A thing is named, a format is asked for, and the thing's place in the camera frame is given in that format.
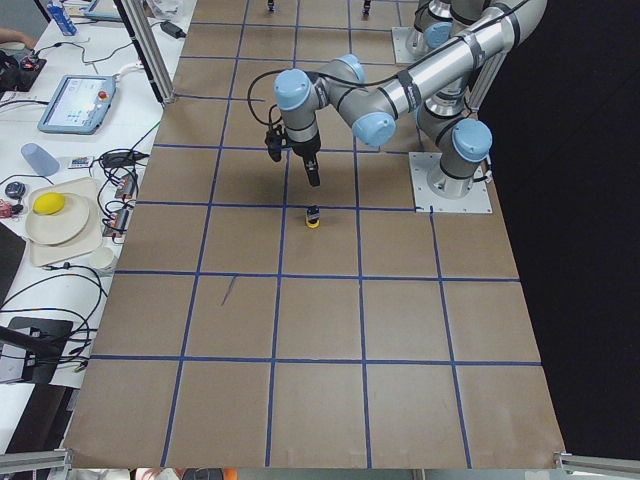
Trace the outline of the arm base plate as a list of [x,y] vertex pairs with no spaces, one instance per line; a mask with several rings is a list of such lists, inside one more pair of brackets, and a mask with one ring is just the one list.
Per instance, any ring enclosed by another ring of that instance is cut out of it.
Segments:
[[441,33],[436,25],[431,25],[423,32],[414,27],[393,27],[391,36],[395,63],[408,65],[437,48],[447,39],[448,33]]
[[486,180],[480,164],[466,179],[454,179],[441,168],[441,153],[410,152],[414,208],[420,213],[491,214]]

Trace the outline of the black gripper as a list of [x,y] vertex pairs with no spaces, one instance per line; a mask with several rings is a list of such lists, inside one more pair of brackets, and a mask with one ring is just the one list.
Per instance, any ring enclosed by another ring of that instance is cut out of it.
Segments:
[[287,139],[294,153],[303,159],[309,184],[312,187],[318,187],[320,174],[317,153],[320,150],[320,133],[316,131],[313,135],[302,140],[295,138],[292,134],[287,134]]

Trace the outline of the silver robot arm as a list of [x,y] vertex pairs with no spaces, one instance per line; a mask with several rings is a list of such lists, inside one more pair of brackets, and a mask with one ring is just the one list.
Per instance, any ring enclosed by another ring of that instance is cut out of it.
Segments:
[[489,5],[483,0],[419,1],[406,46],[415,55],[426,54],[445,43],[453,28],[475,23]]
[[545,1],[491,1],[475,22],[380,85],[364,81],[361,64],[351,54],[332,60],[322,70],[280,72],[273,90],[283,127],[267,135],[269,155],[279,161],[280,150],[291,148],[302,159],[310,185],[319,186],[318,110],[333,106],[356,138],[380,147],[395,134],[398,118],[417,111],[445,86],[528,38],[546,6]]

